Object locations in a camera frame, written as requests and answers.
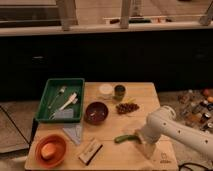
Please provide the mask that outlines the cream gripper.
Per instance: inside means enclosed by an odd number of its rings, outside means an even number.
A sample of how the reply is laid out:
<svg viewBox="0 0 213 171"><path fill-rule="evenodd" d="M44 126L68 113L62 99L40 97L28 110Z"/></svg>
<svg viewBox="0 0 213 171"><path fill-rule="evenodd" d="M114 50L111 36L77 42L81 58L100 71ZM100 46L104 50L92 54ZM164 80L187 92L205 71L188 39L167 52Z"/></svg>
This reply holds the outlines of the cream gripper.
<svg viewBox="0 0 213 171"><path fill-rule="evenodd" d="M150 159L154 154L156 144L151 144L145 141L139 130L135 131L135 135L138 137L135 142L136 148L144 155L145 158Z"/></svg>

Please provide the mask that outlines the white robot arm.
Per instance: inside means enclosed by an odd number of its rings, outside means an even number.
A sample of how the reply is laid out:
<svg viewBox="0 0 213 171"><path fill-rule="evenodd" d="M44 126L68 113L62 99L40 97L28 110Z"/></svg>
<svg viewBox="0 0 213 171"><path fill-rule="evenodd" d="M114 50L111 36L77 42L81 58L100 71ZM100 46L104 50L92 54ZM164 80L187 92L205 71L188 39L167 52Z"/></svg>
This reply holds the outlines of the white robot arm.
<svg viewBox="0 0 213 171"><path fill-rule="evenodd" d="M148 144L155 144L162 135L168 136L213 160L213 134L184 126L175 119L173 108L161 106L147 115L145 124L135 133Z"/></svg>

